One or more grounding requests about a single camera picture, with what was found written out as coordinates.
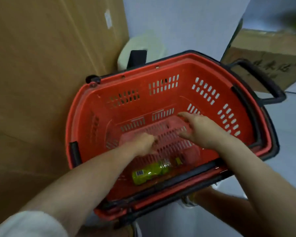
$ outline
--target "green bottle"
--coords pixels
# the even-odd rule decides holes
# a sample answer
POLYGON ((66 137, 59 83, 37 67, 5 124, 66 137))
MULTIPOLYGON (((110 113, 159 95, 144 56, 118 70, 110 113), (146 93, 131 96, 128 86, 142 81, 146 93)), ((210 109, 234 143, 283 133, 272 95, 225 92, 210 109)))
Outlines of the green bottle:
POLYGON ((141 170, 132 173, 135 185, 145 183, 147 180, 154 178, 157 175, 164 175, 170 171, 171 163, 168 159, 160 160, 156 163, 147 165, 141 170))

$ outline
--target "shopping basket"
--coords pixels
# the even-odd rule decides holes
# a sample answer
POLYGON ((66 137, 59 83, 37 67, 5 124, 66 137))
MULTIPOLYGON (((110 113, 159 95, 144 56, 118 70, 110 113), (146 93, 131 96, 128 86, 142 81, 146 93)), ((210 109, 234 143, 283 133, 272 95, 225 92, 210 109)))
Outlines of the shopping basket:
POLYGON ((157 135, 158 154, 136 157, 95 209, 123 224, 183 195, 232 175, 213 150, 177 136, 189 126, 176 115, 203 114, 244 142, 258 157, 275 156, 279 144, 264 108, 286 99, 284 92, 247 60, 228 66, 196 51, 186 51, 116 74, 89 77, 68 115, 66 152, 70 168, 118 147, 140 132, 157 135), (240 65, 273 98, 260 99, 231 71, 240 65), (161 159, 182 160, 163 176, 136 186, 132 172, 161 159))

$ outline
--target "white sticker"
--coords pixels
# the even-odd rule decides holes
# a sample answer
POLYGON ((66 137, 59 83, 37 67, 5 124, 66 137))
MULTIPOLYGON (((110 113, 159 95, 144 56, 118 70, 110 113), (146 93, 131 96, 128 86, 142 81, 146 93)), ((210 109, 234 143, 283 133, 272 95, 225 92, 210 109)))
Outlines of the white sticker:
POLYGON ((106 20, 106 25, 108 29, 110 29, 112 27, 112 19, 111 19, 111 14, 109 9, 106 10, 106 12, 104 13, 104 16, 106 20))

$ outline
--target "tiled floor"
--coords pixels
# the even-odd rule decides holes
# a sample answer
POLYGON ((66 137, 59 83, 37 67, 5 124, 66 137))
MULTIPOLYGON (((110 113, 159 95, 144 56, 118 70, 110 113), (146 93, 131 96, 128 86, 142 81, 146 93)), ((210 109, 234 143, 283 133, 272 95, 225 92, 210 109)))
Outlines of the tiled floor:
MULTIPOLYGON (((281 103, 267 106, 280 142, 280 153, 266 163, 296 187, 296 94, 281 103)), ((220 183, 218 190, 237 196, 244 192, 235 177, 220 183)), ((241 236, 201 207, 184 209, 169 204, 138 219, 144 237, 241 236)))

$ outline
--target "bottle label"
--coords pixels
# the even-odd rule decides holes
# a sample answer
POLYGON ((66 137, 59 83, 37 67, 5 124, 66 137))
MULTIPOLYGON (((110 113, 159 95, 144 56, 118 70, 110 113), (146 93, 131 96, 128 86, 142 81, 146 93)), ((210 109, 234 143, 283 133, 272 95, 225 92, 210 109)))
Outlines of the bottle label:
POLYGON ((144 174, 144 171, 143 170, 139 170, 139 171, 136 171, 136 175, 139 176, 139 175, 143 175, 144 174))

